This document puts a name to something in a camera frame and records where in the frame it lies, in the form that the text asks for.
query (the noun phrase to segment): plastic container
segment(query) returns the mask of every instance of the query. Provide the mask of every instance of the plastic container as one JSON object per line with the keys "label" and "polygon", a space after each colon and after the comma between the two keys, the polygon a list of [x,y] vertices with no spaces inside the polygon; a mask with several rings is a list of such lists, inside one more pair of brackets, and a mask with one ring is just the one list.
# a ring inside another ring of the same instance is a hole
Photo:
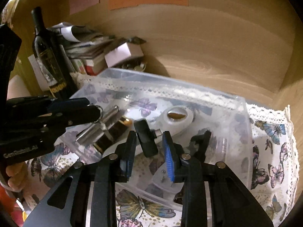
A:
{"label": "plastic container", "polygon": [[[161,114],[169,107],[185,107],[193,113],[193,121],[172,138],[193,154],[197,145],[190,142],[194,135],[211,130],[212,137],[206,151],[206,163],[225,162],[240,180],[250,188],[252,176],[252,137],[249,116],[243,97],[226,94],[203,86],[172,78],[124,69],[109,68],[81,88],[73,97],[87,97],[93,104],[106,109],[120,105],[125,116],[132,120],[146,118],[156,129]],[[71,127],[61,137],[72,151],[86,163],[101,159],[92,146],[83,148],[75,142],[76,134],[87,125]],[[119,188],[127,189],[147,200],[181,211],[182,205],[174,202],[182,185],[170,188],[166,179],[159,182],[159,168],[164,163],[163,152],[152,158],[143,153],[136,155],[132,176]],[[208,215],[211,216],[210,198],[207,197]]]}

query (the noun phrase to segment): transparent plastic box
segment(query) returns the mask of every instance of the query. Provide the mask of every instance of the transparent plastic box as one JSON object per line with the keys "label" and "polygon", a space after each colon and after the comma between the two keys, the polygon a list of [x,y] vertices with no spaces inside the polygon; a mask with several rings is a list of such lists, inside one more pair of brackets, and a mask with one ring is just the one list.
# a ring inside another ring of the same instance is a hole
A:
{"label": "transparent plastic box", "polygon": [[[106,69],[85,84],[74,94],[73,98],[77,97],[86,97],[104,110],[119,105],[125,109],[124,116],[133,121],[145,118],[153,129],[157,128],[165,110],[184,107],[192,112],[193,119],[181,132],[172,136],[173,141],[181,144],[186,153],[193,155],[198,145],[190,142],[191,137],[210,130],[212,136],[205,162],[210,164],[217,161],[225,162],[245,186],[250,188],[252,137],[243,97],[172,78],[116,68]],[[93,163],[99,161],[102,155],[93,145],[83,147],[75,141],[79,131],[87,126],[86,124],[70,127],[61,139],[83,161]],[[119,183],[117,186],[120,190],[127,189],[144,199],[181,211],[182,205],[176,203],[174,199],[177,198],[176,190],[181,189],[182,185],[175,184],[171,190],[167,190],[165,186],[161,187],[159,182],[155,183],[159,175],[157,171],[163,168],[160,167],[164,163],[162,143],[159,142],[157,146],[159,153],[152,158],[144,157],[143,153],[136,155],[129,182]],[[209,192],[207,205],[208,215],[211,216]]]}

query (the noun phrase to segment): butterfly print tablecloth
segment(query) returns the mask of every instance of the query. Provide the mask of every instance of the butterfly print tablecloth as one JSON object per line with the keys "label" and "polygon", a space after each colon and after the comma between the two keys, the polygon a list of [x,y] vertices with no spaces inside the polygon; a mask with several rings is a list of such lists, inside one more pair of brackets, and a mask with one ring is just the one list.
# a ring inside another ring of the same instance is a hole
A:
{"label": "butterfly print tablecloth", "polygon": [[[86,93],[93,94],[89,100],[92,103],[101,104],[103,108],[113,99],[127,94],[109,89],[95,94],[92,85],[87,87]],[[164,98],[161,101],[157,98],[134,100],[132,103],[135,109],[132,114],[133,118],[155,119],[159,115],[159,110],[167,108],[168,100],[169,98]],[[192,108],[205,115],[211,114],[211,109],[206,106],[193,105]],[[253,138],[252,157],[250,158],[253,161],[251,193],[273,220],[274,225],[278,226],[293,207],[298,181],[298,153],[293,137],[289,107],[284,111],[274,111],[247,104],[247,110]],[[236,121],[239,122],[239,126],[236,126],[235,129],[241,135],[241,139],[245,141],[247,134],[242,133],[241,118],[236,118]],[[203,132],[204,130],[197,130],[196,133]],[[60,140],[56,144],[55,151],[51,154],[27,162],[30,177],[23,194],[30,209],[33,209],[56,180],[74,162],[79,160],[78,156],[71,153],[69,148]],[[190,152],[192,146],[190,144],[185,150]],[[146,167],[154,174],[163,162],[164,159],[161,159],[161,155],[159,155],[159,158],[152,159],[146,164]],[[243,158],[243,170],[245,170],[247,163],[248,159]],[[180,211],[149,202],[118,186],[116,186],[116,202],[118,227],[180,225]]]}

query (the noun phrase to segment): tablecloth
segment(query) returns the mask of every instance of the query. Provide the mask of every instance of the tablecloth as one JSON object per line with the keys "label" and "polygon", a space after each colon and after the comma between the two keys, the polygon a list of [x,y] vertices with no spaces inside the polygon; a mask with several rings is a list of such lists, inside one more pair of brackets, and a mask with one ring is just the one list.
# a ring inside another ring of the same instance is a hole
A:
{"label": "tablecloth", "polygon": [[[84,82],[90,80],[91,77],[84,80],[82,77],[78,84],[81,87]],[[112,91],[104,89],[96,102],[107,105],[116,97],[117,91],[113,94]],[[141,117],[147,119],[153,116],[153,112],[156,112],[160,105],[155,100],[141,100],[142,102],[145,106],[138,105],[137,111]],[[253,138],[250,158],[253,161],[251,193],[272,219],[274,225],[278,226],[293,207],[298,182],[298,152],[290,120],[290,107],[286,107],[283,111],[274,111],[251,104],[246,106]],[[195,107],[195,111],[207,112],[201,107]],[[33,209],[56,180],[79,160],[78,156],[72,153],[63,142],[58,140],[56,144],[55,151],[51,154],[27,162],[30,176],[29,184],[23,194],[30,209]],[[146,166],[150,170],[156,170],[162,163],[163,161],[159,158],[151,160]],[[141,200],[133,193],[119,187],[116,187],[116,191],[119,227],[180,225],[180,211]]]}

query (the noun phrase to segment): human hand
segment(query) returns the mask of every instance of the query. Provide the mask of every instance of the human hand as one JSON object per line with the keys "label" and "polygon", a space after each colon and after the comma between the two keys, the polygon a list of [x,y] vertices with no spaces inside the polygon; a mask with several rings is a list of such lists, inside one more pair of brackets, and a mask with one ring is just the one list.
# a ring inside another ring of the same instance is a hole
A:
{"label": "human hand", "polygon": [[21,191],[27,183],[27,166],[25,162],[17,163],[6,168],[6,174],[10,177],[7,184],[14,191]]}

